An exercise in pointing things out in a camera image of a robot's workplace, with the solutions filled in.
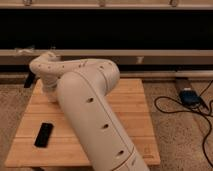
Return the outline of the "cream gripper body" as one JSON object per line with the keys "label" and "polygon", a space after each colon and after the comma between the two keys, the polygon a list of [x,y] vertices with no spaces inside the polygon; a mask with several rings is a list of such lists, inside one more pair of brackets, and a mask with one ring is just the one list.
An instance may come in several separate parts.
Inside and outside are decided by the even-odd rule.
{"label": "cream gripper body", "polygon": [[57,102],[57,93],[56,93],[56,85],[47,86],[44,85],[42,87],[43,94],[48,98],[48,101],[51,103]]}

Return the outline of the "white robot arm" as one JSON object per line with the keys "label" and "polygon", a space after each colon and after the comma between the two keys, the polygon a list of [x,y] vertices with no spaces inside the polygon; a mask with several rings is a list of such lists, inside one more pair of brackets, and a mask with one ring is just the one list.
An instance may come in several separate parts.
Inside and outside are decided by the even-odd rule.
{"label": "white robot arm", "polygon": [[120,79],[113,61],[62,61],[46,52],[30,62],[30,70],[59,104],[95,171],[150,171],[106,100]]}

